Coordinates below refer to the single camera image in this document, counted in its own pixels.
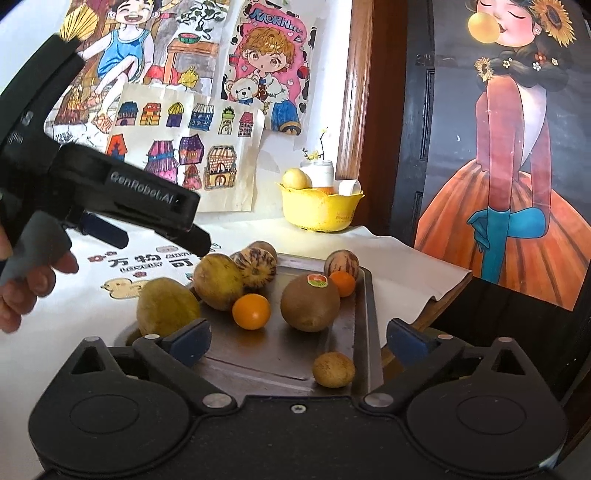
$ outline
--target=finger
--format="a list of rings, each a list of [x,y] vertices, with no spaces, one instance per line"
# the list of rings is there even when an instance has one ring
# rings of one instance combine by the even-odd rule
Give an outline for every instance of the finger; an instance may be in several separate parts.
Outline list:
[[[21,320],[22,317],[0,298],[0,330],[4,333],[14,333],[21,326]]]
[[[27,275],[27,284],[38,297],[47,297],[56,286],[56,274],[51,267],[37,267]]]
[[[29,290],[29,286],[23,282],[8,282],[2,296],[6,304],[20,315],[31,313],[37,302],[37,295]]]
[[[68,252],[53,264],[53,268],[62,273],[78,273],[79,266],[74,254]]]

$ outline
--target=white wall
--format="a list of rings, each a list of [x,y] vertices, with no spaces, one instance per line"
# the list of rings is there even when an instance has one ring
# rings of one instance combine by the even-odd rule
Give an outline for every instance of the white wall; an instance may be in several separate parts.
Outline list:
[[[322,0],[290,0],[291,8],[309,8]],[[348,57],[349,30],[352,0],[328,0],[324,20],[324,34],[319,30],[313,63],[311,102],[308,113],[308,128],[297,137],[265,132],[258,159],[255,204],[253,212],[199,214],[197,223],[217,219],[254,220],[282,216],[281,194],[275,185],[282,173],[297,167],[303,160],[302,148],[320,148],[320,130],[328,128],[324,136],[326,158],[336,163],[340,138],[340,122],[345,95],[346,65]],[[23,0],[0,22],[0,89],[4,89],[14,74],[22,67],[36,49],[54,32],[59,30],[70,0]],[[232,0],[232,8],[222,36],[220,62],[228,55],[229,39],[239,14],[242,0]],[[222,72],[218,72],[214,88],[220,85]]]

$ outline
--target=paper roll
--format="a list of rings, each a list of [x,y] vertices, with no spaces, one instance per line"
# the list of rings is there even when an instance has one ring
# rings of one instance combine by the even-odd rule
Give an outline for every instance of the paper roll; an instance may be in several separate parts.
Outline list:
[[[361,184],[359,183],[359,180],[338,180],[335,183],[339,195],[349,197],[361,193]]]

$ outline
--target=orange dress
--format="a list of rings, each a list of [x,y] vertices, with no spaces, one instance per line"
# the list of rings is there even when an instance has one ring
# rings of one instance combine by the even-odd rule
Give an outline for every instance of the orange dress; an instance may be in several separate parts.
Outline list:
[[[439,191],[418,223],[415,248],[480,277],[483,255],[467,224],[488,207],[518,212],[539,208],[540,238],[508,238],[499,285],[573,310],[591,258],[591,227],[551,188],[547,119],[531,150],[531,175],[520,171],[524,113],[515,81],[495,76],[476,103],[476,159]]]

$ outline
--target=poster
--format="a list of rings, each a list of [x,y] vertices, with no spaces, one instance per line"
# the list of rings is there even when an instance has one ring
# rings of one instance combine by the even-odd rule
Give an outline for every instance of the poster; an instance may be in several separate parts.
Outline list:
[[[60,35],[82,41],[86,67],[46,133],[105,151],[126,83],[209,96],[230,0],[72,0]]]
[[[310,65],[316,27],[324,7],[300,17],[270,2],[247,0],[238,16],[225,60],[222,99],[256,105],[266,128],[300,135],[310,89]]]
[[[264,124],[252,105],[128,83],[106,152],[199,192],[198,212],[250,212]]]
[[[415,247],[572,310],[591,258],[591,40],[571,0],[437,0]]]

